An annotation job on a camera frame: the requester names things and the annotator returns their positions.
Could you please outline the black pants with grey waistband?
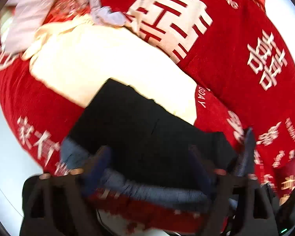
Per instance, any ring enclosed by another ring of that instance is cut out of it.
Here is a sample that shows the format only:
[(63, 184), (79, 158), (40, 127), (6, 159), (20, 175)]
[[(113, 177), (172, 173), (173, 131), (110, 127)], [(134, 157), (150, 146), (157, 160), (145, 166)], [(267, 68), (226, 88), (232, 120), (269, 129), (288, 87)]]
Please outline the black pants with grey waistband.
[(113, 79), (64, 138), (61, 161), (80, 168), (103, 146), (101, 186), (171, 208), (202, 208), (215, 191), (213, 170), (231, 171), (237, 160), (223, 133), (203, 132)]

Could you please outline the red blanket with white characters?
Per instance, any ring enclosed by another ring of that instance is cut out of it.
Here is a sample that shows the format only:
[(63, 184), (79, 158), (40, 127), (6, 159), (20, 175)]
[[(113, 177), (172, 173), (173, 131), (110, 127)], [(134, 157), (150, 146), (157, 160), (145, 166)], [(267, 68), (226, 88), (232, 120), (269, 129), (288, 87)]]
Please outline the red blanket with white characters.
[[(2, 40), (15, 11), (7, 1), (0, 0), (3, 115), (42, 174), (81, 172), (91, 157), (82, 167), (69, 169), (61, 161), (61, 144), (88, 106), (75, 104), (34, 78), (29, 60), (21, 59), (25, 50), (4, 54)], [(252, 128), (256, 141), (252, 177), (267, 193), (278, 235), (295, 235), (295, 62), (266, 15), (265, 0), (100, 1), (112, 12), (121, 12), (126, 23), (94, 25), (127, 29), (195, 81), (197, 117), (192, 126), (223, 133), (237, 158), (244, 150), (246, 129)], [(42, 25), (85, 14), (91, 16), (90, 5), (55, 0)], [(148, 229), (165, 235), (198, 235), (210, 208), (210, 200), (200, 209), (136, 200), (101, 186), (100, 181), (87, 203), (110, 235)]]

